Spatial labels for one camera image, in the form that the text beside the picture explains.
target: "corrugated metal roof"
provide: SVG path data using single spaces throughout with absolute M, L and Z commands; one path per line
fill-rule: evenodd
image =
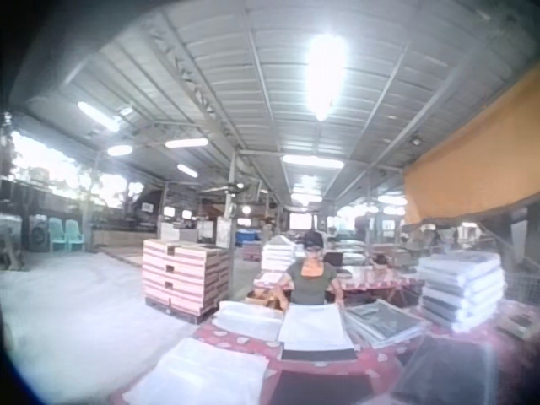
M 511 9 L 486 4 L 179 2 L 137 22 L 92 57 L 70 84 L 29 108 L 96 149 L 146 144 L 126 160 L 163 179 L 192 180 L 176 169 L 185 162 L 202 174 L 197 180 L 201 188 L 226 182 L 233 148 L 403 168 L 480 111 L 536 60 L 538 38 L 529 31 L 530 22 L 522 22 L 517 11 L 510 18 Z M 342 36 L 348 55 L 341 93 L 329 117 L 318 122 L 307 108 L 305 77 L 310 43 L 325 32 Z M 484 38 L 486 49 L 440 94 Z M 408 142 L 409 133 L 401 139 L 409 122 L 441 96 L 415 131 L 422 144 Z M 119 133 L 90 134 L 99 125 L 78 110 L 81 100 L 106 114 L 117 114 L 126 105 L 134 111 L 122 119 Z M 182 151 L 158 144 L 200 136 L 212 144 Z M 394 145 L 398 136 L 400 142 Z M 383 152 L 384 159 L 379 159 Z M 284 202 L 304 175 L 316 176 L 325 201 L 338 206 L 363 195 L 368 178 L 381 191 L 389 189 L 385 184 L 391 178 L 391 188 L 399 186 L 394 184 L 399 176 L 377 166 L 367 176 L 366 165 L 355 163 L 324 170 L 285 165 L 276 155 L 243 160 L 243 171 L 264 177 Z

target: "orange tarp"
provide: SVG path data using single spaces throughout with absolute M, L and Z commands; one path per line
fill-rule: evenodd
M 406 224 L 467 217 L 540 193 L 540 65 L 404 174 Z

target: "cap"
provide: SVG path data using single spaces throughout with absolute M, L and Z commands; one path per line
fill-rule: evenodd
M 308 247 L 314 246 L 324 247 L 322 235 L 314 230 L 308 230 L 304 235 L 304 248 L 307 249 Z

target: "table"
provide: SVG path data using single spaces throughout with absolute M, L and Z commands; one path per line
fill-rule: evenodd
M 407 309 L 414 315 L 419 315 L 417 308 Z M 540 308 L 530 305 L 523 305 L 515 301 L 501 300 L 499 304 L 499 314 L 517 315 L 528 314 L 540 321 Z M 495 329 L 496 317 L 486 321 L 483 325 L 473 328 L 464 333 L 448 333 L 436 325 L 431 325 L 429 332 L 435 336 L 455 338 L 468 342 L 487 342 L 492 345 L 498 354 L 499 368 L 507 373 L 511 373 L 515 363 L 516 353 L 522 343 Z M 211 322 L 201 325 L 194 334 L 194 338 L 202 342 L 212 344 L 219 348 L 226 348 L 237 352 L 261 354 L 268 358 L 269 365 L 265 374 L 265 381 L 261 393 L 261 405 L 267 405 L 273 394 L 273 390 L 278 384 L 279 374 L 282 371 L 297 371 L 325 375 L 367 375 L 375 394 L 379 395 L 390 391 L 395 384 L 403 367 L 397 356 L 406 352 L 414 351 L 421 344 L 422 338 L 417 337 L 410 341 L 374 350 L 372 348 L 362 348 L 357 352 L 358 358 L 351 362 L 291 362 L 278 359 L 280 345 L 276 342 L 264 342 L 238 335 L 236 333 L 224 331 Z M 359 350 L 359 343 L 355 343 L 355 349 Z M 126 405 L 122 399 L 122 394 L 127 392 L 137 381 L 148 373 L 146 370 L 141 376 L 132 381 L 128 386 L 114 392 L 110 396 L 110 403 L 113 405 Z

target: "teal plastic chair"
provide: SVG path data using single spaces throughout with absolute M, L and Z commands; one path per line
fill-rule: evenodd
M 78 222 L 74 219 L 66 221 L 67 250 L 73 251 L 73 245 L 80 245 L 84 251 L 84 235 L 78 230 Z
M 61 245 L 62 250 L 65 251 L 68 240 L 66 234 L 64 234 L 64 228 L 62 226 L 62 220 L 59 218 L 49 218 L 49 250 L 55 251 L 55 245 Z

